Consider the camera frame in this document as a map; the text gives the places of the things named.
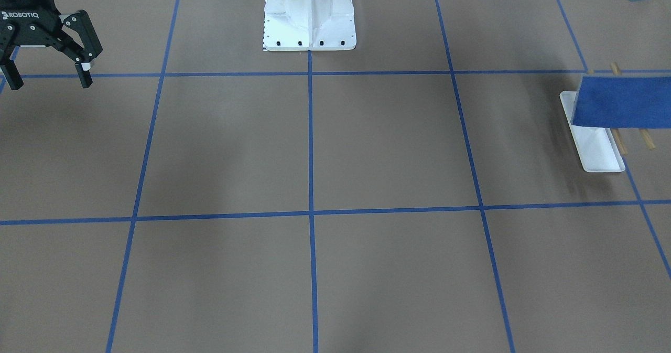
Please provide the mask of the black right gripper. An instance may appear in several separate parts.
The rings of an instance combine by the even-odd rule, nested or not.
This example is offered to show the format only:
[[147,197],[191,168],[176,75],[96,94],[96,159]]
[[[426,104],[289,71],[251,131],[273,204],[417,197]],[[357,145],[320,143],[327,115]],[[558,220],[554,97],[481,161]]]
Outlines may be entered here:
[[[62,13],[55,0],[1,0],[3,46],[53,47],[75,63],[81,86],[90,88],[92,63],[103,51],[87,11]],[[14,60],[2,61],[2,73],[11,90],[24,81]]]

